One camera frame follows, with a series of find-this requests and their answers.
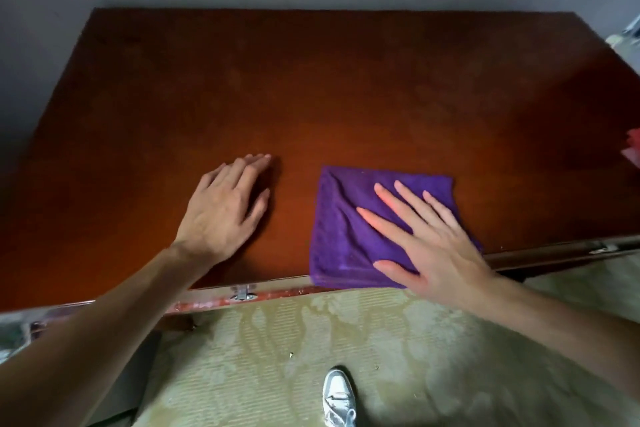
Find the microfiber cloth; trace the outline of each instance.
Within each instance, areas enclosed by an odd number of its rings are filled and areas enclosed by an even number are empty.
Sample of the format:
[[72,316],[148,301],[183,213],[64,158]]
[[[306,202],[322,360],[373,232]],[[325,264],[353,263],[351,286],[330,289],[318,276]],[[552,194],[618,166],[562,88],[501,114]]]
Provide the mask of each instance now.
[[373,191],[373,185],[379,182],[404,201],[394,188],[396,180],[416,196],[421,197],[422,191],[427,190],[459,219],[453,201],[453,180],[448,176],[326,166],[320,176],[310,247],[310,276],[316,286],[403,288],[373,267],[373,262],[383,259],[416,271],[404,250],[371,228],[356,211],[357,206],[366,208],[411,234],[409,226]]

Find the white sneaker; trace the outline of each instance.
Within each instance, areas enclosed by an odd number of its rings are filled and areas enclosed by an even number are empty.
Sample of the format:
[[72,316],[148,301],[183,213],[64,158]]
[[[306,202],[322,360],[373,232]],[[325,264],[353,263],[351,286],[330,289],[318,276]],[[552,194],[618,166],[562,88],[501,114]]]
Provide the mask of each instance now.
[[347,375],[339,369],[332,369],[324,377],[322,406],[328,427],[356,425],[356,398]]

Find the person's left arm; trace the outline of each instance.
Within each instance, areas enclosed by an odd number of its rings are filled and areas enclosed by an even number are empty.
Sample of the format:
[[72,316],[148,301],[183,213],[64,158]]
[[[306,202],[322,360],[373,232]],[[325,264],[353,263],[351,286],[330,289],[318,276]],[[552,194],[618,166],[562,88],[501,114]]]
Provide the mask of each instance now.
[[135,275],[0,365],[7,426],[81,426],[178,295],[253,233],[269,199],[247,213],[270,156],[248,155],[202,177],[175,242]]

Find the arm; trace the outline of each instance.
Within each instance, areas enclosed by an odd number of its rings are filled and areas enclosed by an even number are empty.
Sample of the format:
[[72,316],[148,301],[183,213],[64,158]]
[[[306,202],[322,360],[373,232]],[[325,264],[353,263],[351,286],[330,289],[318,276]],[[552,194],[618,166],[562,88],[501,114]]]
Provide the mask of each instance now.
[[205,174],[169,248],[0,365],[3,425],[86,422],[178,295],[252,235],[269,191],[247,214],[249,194],[269,158],[248,155]]
[[540,342],[640,400],[640,324],[567,305],[496,275],[449,209],[426,191],[420,199],[399,181],[395,187],[406,202],[379,184],[374,190],[413,235],[368,210],[358,212],[404,248],[419,275],[391,261],[375,262],[376,269],[432,302]]

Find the table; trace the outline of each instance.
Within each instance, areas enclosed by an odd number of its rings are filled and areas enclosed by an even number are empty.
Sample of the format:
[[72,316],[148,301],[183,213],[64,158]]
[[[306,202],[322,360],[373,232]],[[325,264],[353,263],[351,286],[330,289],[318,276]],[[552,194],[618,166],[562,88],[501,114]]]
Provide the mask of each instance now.
[[247,153],[275,156],[270,210],[172,312],[316,291],[324,164],[453,176],[506,273],[628,253],[635,126],[640,79],[570,13],[96,9],[15,177],[0,312],[116,286],[172,242],[200,175]]

